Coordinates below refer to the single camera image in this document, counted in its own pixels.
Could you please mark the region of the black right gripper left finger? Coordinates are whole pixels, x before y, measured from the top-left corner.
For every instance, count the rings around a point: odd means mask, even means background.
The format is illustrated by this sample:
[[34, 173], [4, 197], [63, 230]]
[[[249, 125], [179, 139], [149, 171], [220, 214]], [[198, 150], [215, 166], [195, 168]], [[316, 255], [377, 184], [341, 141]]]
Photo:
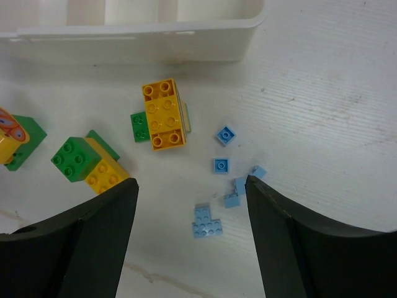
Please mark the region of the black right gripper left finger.
[[128, 178], [49, 219], [1, 234], [1, 297], [115, 297], [138, 190]]

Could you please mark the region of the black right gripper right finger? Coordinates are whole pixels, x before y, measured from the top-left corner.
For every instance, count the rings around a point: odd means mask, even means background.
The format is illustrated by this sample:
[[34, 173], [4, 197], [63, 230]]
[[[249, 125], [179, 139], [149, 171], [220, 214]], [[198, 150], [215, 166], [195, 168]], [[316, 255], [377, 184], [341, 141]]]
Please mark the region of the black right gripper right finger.
[[267, 297], [395, 297], [396, 232], [355, 227], [246, 180]]

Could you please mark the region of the yellow square duplo brick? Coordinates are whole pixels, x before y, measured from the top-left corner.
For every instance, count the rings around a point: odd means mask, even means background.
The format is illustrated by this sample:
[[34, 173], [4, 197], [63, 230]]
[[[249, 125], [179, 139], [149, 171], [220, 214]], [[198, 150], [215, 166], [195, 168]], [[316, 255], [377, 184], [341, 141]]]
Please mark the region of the yellow square duplo brick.
[[129, 177], [116, 161], [103, 158], [84, 181], [96, 194], [102, 194]]

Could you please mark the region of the green square duplo brick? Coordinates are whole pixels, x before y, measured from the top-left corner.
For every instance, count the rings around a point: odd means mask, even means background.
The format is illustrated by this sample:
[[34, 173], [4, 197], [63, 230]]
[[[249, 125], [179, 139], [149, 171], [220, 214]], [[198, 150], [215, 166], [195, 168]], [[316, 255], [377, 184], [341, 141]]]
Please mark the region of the green square duplo brick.
[[82, 137], [69, 137], [51, 162], [71, 182], [84, 181], [101, 156]]

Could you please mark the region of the yellow butterfly duplo brick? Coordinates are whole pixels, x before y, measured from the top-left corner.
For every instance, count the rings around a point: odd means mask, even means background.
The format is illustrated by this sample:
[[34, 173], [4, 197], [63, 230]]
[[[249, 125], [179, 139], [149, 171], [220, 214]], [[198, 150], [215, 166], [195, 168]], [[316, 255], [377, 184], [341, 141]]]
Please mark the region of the yellow butterfly duplo brick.
[[23, 126], [7, 110], [1, 108], [1, 164], [10, 163], [16, 150], [29, 141], [30, 136]]

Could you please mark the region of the small green duplo plate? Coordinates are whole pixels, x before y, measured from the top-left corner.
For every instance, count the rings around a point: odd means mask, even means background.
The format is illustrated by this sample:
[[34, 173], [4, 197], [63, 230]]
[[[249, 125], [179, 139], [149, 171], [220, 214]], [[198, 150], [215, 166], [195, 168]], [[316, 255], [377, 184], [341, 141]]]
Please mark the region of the small green duplo plate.
[[150, 140], [146, 112], [137, 112], [130, 116], [133, 137], [136, 143]]

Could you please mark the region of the yellow long duplo brick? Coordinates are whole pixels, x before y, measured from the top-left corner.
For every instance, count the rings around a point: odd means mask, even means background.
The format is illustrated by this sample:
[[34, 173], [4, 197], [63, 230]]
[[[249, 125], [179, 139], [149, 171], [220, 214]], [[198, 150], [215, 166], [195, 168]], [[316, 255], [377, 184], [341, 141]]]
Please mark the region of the yellow long duplo brick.
[[153, 151], [181, 147], [186, 143], [182, 104], [172, 78], [142, 86], [146, 119]]

